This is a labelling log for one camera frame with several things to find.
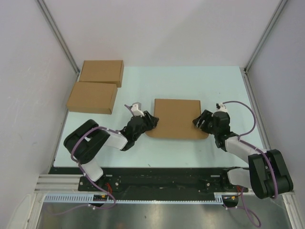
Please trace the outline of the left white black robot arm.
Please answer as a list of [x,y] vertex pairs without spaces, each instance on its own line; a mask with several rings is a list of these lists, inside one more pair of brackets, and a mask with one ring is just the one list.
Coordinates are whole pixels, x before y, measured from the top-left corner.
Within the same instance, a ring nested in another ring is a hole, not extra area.
[[134,115],[122,130],[112,130],[99,126],[90,119],[69,134],[63,145],[71,154],[81,171],[89,179],[89,186],[99,191],[105,186],[103,170],[96,161],[96,155],[103,146],[127,151],[135,145],[138,138],[147,131],[156,128],[158,117],[144,111],[143,115]]

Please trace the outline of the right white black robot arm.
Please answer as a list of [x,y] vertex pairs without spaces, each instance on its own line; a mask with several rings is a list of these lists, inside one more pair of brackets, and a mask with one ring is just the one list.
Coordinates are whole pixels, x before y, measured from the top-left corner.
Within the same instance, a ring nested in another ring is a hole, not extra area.
[[198,129],[214,136],[217,148],[231,153],[248,164],[248,168],[232,168],[220,179],[224,191],[237,185],[250,188],[260,198],[276,198],[293,190],[294,185],[281,152],[264,150],[242,140],[230,129],[227,112],[204,112],[193,120]]

